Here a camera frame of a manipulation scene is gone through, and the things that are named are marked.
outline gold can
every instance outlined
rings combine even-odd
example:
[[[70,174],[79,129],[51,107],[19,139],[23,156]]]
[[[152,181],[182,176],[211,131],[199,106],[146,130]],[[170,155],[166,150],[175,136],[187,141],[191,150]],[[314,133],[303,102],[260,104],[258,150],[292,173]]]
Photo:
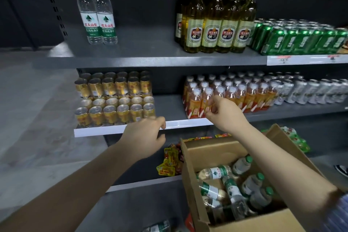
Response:
[[[137,77],[128,79],[128,89],[129,93],[133,96],[138,96],[140,94],[140,83]]]
[[[88,84],[94,98],[101,98],[103,96],[104,90],[99,78],[89,80]]]
[[[80,74],[80,78],[82,79],[86,79],[87,81],[91,80],[92,79],[92,75],[88,72],[85,72],[83,74]]]
[[[104,79],[104,74],[100,72],[96,72],[95,74],[92,74],[92,79],[98,78],[100,80]]]
[[[107,106],[117,107],[118,106],[118,99],[115,97],[107,99]]]
[[[143,99],[144,105],[147,103],[154,104],[154,97],[153,96],[146,96]]]
[[[126,96],[128,94],[128,84],[127,79],[124,77],[116,78],[115,81],[117,94],[121,97]]]
[[[79,107],[76,109],[75,117],[77,119],[77,123],[82,128],[87,128],[92,124],[92,120],[89,117],[88,109],[86,107]]]
[[[116,95],[116,85],[113,78],[103,79],[104,93],[107,97],[114,97]]]
[[[120,78],[120,77],[124,77],[124,78],[127,78],[128,77],[128,73],[126,71],[120,71],[118,74],[117,74],[117,77]]]
[[[143,113],[144,118],[148,118],[150,116],[156,116],[155,110],[154,110],[154,104],[148,103],[143,106]]]
[[[88,87],[86,79],[82,79],[82,78],[77,79],[75,81],[75,87],[80,98],[87,99],[91,97],[90,89]]]
[[[128,105],[129,107],[132,105],[131,99],[129,97],[120,98],[118,101],[119,105]]]
[[[93,101],[93,106],[100,106],[101,108],[106,107],[105,99],[97,98]]]
[[[112,79],[116,79],[116,74],[114,72],[107,72],[106,74],[104,74],[104,78],[112,78]]]
[[[105,121],[109,125],[115,125],[115,123],[117,123],[116,107],[106,106],[104,107],[103,111],[104,111]]]
[[[117,107],[117,116],[119,117],[121,123],[129,123],[129,106],[120,105]]]
[[[100,106],[92,107],[89,110],[89,116],[96,127],[100,127],[104,123],[103,109]]]
[[[143,99],[140,96],[136,96],[132,98],[132,104],[143,104]]]
[[[147,77],[150,78],[151,74],[150,74],[149,71],[142,71],[142,72],[140,73],[140,77],[144,77],[144,76],[147,76]]]
[[[137,71],[131,71],[129,74],[128,74],[128,78],[131,78],[131,77],[136,77],[139,79],[140,75],[139,75],[139,72]]]
[[[143,107],[141,104],[133,104],[130,110],[134,122],[140,121],[143,118]]]
[[[89,110],[93,107],[93,102],[90,99],[84,99],[81,101],[80,107],[86,107]]]
[[[150,77],[147,77],[147,76],[141,77],[140,87],[141,87],[142,94],[144,94],[144,95],[151,94],[152,93],[152,86],[151,86]]]

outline green beer can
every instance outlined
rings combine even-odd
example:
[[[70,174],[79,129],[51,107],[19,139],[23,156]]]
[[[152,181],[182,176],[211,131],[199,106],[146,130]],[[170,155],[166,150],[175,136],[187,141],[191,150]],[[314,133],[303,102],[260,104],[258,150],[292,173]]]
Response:
[[[342,47],[342,45],[348,37],[348,29],[337,28],[336,31],[337,35],[331,43],[331,46],[328,50],[328,54],[335,54],[338,51],[338,49]]]
[[[249,34],[249,37],[248,37],[248,40],[246,41],[246,45],[247,46],[250,46],[251,43],[253,42],[253,37],[255,36],[257,30],[259,27],[262,26],[262,22],[260,20],[255,20],[254,21],[254,25],[253,27],[251,28],[251,31],[250,31],[250,34]]]
[[[328,54],[337,31],[333,28],[324,28],[323,35],[315,45],[317,54]]]
[[[272,30],[272,28],[273,28],[272,24],[263,23],[263,25],[258,29],[258,32],[255,35],[251,48],[259,52],[269,32]]]
[[[290,55],[292,52],[292,48],[294,46],[294,41],[298,34],[297,28],[294,26],[287,25],[285,27],[286,35],[281,44],[281,49],[279,51],[280,55]]]
[[[324,33],[323,28],[314,28],[304,47],[303,54],[316,54],[316,45]]]
[[[306,46],[312,32],[313,32],[313,29],[310,29],[308,27],[300,26],[298,28],[298,34],[294,40],[294,45],[292,47],[292,54],[293,55],[304,54],[305,46]]]
[[[265,41],[261,54],[262,55],[279,55],[281,44],[286,35],[283,27],[274,27]]]

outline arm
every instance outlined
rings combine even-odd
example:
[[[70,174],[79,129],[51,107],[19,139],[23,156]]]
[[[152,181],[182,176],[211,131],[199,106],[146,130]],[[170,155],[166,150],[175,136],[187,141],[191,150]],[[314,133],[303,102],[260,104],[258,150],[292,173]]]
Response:
[[[0,231],[75,231],[116,179],[163,146],[157,135],[165,126],[164,117],[128,124],[119,142],[17,210]]]
[[[322,224],[342,195],[338,188],[251,126],[235,103],[218,96],[214,101],[218,111],[207,119],[246,148],[307,231]]]

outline green bottle cap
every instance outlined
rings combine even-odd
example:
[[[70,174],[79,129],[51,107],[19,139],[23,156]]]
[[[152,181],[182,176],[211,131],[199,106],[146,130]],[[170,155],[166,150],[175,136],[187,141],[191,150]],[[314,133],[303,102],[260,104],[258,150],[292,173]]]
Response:
[[[245,158],[247,163],[252,163],[253,162],[253,158],[251,156],[246,156]]]
[[[258,178],[260,181],[264,180],[264,175],[262,173],[256,174],[256,178]]]
[[[266,194],[267,194],[267,195],[270,195],[270,196],[273,195],[273,189],[272,189],[272,187],[269,187],[269,186],[266,187],[265,191],[266,191]]]

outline forearm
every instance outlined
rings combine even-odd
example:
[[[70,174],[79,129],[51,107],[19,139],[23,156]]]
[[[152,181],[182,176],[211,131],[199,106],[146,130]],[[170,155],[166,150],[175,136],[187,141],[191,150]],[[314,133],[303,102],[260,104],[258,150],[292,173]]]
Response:
[[[75,231],[114,181],[136,162],[130,156],[116,143],[20,208],[0,224],[0,230]]]
[[[322,222],[323,213],[341,192],[324,177],[274,144],[249,123],[231,132],[254,158],[294,216],[311,228]]]

